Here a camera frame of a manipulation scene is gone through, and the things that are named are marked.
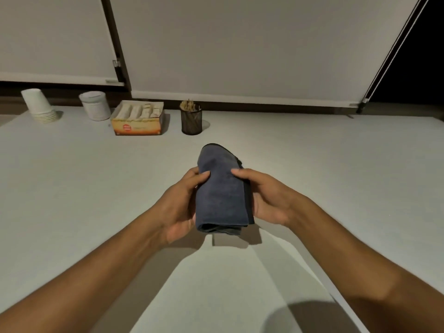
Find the person's right forearm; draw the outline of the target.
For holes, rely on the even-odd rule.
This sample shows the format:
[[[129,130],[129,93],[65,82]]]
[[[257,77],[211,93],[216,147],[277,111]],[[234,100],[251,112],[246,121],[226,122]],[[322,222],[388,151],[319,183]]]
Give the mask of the person's right forearm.
[[[387,259],[305,196],[288,227],[370,333],[444,333],[444,294]]]

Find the person's left forearm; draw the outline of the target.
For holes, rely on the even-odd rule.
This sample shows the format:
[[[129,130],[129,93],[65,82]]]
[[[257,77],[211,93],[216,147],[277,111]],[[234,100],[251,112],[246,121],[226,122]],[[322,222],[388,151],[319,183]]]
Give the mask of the person's left forearm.
[[[165,243],[154,210],[0,314],[0,333],[89,331]]]

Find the stack of white paper cups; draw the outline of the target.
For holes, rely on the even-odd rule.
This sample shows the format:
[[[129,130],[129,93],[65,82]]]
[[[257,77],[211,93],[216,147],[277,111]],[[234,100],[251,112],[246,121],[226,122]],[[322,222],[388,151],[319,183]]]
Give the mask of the stack of white paper cups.
[[[21,91],[21,95],[28,111],[37,122],[52,123],[59,120],[59,114],[53,109],[42,90],[36,88],[25,89]]]

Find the grey-blue cloth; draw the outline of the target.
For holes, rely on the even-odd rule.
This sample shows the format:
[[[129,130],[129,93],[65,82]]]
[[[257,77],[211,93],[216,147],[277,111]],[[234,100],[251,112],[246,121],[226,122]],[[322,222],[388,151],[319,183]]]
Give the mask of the grey-blue cloth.
[[[197,188],[195,225],[207,234],[239,236],[254,224],[253,194],[250,181],[232,174],[242,169],[242,162],[225,147],[210,143],[201,149],[197,160],[200,173],[209,178]]]

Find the person's left hand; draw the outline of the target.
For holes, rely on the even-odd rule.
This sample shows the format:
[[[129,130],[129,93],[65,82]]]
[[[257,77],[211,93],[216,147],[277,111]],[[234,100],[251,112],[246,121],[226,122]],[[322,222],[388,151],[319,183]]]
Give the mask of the person's left hand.
[[[199,171],[197,167],[189,171]],[[146,218],[159,233],[162,246],[186,236],[195,226],[195,195],[187,191],[187,172],[169,187],[146,212]]]

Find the orange cardboard box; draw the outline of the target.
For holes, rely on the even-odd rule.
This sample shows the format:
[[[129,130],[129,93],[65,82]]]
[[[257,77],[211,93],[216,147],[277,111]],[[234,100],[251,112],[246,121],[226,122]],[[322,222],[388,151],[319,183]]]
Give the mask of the orange cardboard box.
[[[119,103],[119,105],[123,102],[152,102],[152,101],[122,100]],[[147,121],[126,121],[126,122],[113,120],[112,119],[113,113],[111,114],[110,122],[115,135],[120,135],[120,136],[162,135],[167,129],[167,122],[165,120],[164,111],[161,117],[158,119],[149,119]]]

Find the dark window frame post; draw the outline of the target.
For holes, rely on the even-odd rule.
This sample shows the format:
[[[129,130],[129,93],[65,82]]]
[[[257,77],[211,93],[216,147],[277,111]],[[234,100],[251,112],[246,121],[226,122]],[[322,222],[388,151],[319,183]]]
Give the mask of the dark window frame post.
[[[114,18],[114,13],[110,0],[100,0],[104,18],[108,27],[108,33],[113,50],[113,67],[119,83],[128,91],[131,92],[131,83],[129,73],[126,67],[123,49],[119,38],[117,25]]]

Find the white round tub with lid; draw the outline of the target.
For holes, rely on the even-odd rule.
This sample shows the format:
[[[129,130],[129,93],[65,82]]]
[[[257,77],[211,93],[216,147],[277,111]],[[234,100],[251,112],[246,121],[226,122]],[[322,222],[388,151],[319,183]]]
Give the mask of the white round tub with lid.
[[[111,110],[104,92],[88,91],[80,94],[79,99],[81,100],[87,116],[92,121],[99,122],[110,118]]]

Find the white roller blind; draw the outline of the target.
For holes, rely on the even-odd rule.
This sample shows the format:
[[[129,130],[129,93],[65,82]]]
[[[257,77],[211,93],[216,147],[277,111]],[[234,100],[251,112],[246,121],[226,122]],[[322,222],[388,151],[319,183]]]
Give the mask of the white roller blind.
[[[419,0],[110,0],[138,99],[353,107]]]
[[[0,81],[124,86],[102,0],[0,0]]]

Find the row of white sachets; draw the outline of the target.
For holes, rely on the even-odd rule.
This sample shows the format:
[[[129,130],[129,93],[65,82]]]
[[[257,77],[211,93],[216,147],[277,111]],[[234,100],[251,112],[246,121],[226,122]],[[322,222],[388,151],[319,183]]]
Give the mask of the row of white sachets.
[[[123,102],[115,109],[112,119],[124,122],[158,119],[163,107],[163,102]]]

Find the black mesh holder cup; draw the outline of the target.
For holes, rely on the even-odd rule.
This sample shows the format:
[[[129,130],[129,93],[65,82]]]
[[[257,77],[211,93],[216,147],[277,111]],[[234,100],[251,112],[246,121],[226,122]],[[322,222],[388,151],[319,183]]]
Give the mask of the black mesh holder cup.
[[[197,112],[185,112],[180,109],[181,113],[181,130],[186,135],[198,135],[203,131],[202,108],[200,106]]]

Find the white blind side rail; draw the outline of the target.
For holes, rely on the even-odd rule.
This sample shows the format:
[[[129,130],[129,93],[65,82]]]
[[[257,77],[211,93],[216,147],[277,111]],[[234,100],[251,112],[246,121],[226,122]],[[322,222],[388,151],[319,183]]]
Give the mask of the white blind side rail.
[[[392,65],[395,57],[399,53],[402,45],[404,44],[405,40],[409,36],[410,32],[412,31],[414,25],[418,21],[419,16],[424,11],[425,6],[429,0],[418,0],[417,3],[414,6],[413,11],[409,15],[406,23],[404,24],[401,32],[397,36],[397,39],[395,40],[395,43],[392,45],[389,53],[387,54],[384,62],[382,63],[380,69],[378,70],[377,74],[375,75],[373,81],[371,82],[371,85],[369,86],[369,89],[366,91],[365,95],[363,96],[361,102],[356,108],[356,114],[362,114],[365,107],[369,103],[370,99],[374,95],[376,89],[380,85],[382,79],[386,75],[387,71],[389,70],[390,66]]]

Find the person's right hand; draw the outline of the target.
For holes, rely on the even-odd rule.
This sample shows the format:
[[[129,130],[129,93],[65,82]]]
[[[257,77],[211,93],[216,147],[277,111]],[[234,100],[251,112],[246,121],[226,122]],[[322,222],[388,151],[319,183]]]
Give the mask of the person's right hand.
[[[297,225],[307,225],[319,215],[320,209],[311,199],[269,174],[258,171],[258,183],[250,184],[256,218],[293,231]]]

